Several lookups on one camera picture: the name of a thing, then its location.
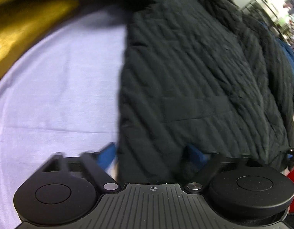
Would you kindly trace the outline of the black quilted jacket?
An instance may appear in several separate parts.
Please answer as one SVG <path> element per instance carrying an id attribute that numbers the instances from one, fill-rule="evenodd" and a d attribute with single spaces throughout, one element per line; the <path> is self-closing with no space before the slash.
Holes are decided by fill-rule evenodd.
<path id="1" fill-rule="evenodd" d="M 121 73 L 118 181 L 190 180 L 185 147 L 284 171 L 294 147 L 291 65 L 230 0 L 102 0 L 131 13 Z"/>

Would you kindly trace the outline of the purple floral bed sheet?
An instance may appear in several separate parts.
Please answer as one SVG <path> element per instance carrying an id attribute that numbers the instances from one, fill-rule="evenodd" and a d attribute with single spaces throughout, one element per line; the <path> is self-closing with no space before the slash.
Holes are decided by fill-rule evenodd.
<path id="1" fill-rule="evenodd" d="M 84 7 L 0 81 L 0 228 L 19 224 L 14 193 L 52 154 L 117 141 L 127 19 L 117 6 Z"/>

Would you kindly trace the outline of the navy blue fleece garment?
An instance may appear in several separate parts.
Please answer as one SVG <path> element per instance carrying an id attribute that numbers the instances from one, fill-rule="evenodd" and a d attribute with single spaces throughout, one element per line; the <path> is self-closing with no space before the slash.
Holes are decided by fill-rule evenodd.
<path id="1" fill-rule="evenodd" d="M 259 21 L 259 23 L 266 30 L 266 43 L 264 44 L 270 54 L 276 54 L 278 52 L 284 53 L 286 59 L 288 60 L 293 76 L 294 76 L 294 51 L 292 48 L 283 40 L 281 40 L 280 32 L 276 29 L 276 27 L 268 26 L 266 23 Z"/>

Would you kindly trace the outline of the mustard yellow garment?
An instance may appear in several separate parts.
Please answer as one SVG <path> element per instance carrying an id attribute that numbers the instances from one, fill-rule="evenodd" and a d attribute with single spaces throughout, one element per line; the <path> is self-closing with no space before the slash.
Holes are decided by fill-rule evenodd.
<path id="1" fill-rule="evenodd" d="M 30 47 L 79 7 L 79 0 L 0 0 L 0 80 Z"/>

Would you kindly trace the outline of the black metal rack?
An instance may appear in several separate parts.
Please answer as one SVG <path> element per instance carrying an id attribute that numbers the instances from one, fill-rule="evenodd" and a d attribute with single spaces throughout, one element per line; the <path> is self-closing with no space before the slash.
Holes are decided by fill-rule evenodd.
<path id="1" fill-rule="evenodd" d="M 279 17 L 277 9 L 265 0 L 250 0 L 241 12 L 254 17 L 265 25 L 278 38 L 284 39 L 278 24 Z"/>

